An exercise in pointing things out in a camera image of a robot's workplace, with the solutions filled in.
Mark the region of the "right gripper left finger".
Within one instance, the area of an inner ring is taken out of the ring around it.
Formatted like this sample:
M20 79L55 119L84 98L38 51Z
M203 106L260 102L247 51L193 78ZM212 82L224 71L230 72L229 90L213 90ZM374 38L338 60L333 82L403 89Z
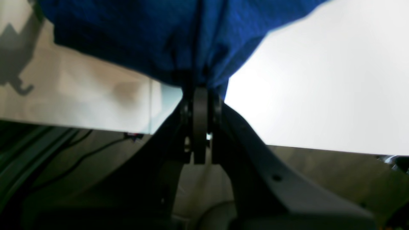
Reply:
M179 230L171 217L180 173L200 163L200 88L182 101L148 142L77 204L37 215L32 230Z

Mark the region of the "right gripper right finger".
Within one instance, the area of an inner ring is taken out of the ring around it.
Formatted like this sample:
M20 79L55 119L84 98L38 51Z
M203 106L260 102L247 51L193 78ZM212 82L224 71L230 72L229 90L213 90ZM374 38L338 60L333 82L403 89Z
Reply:
M280 160L237 112L200 88L200 163L211 132L213 163L228 174L237 216L229 230L374 230L368 211Z

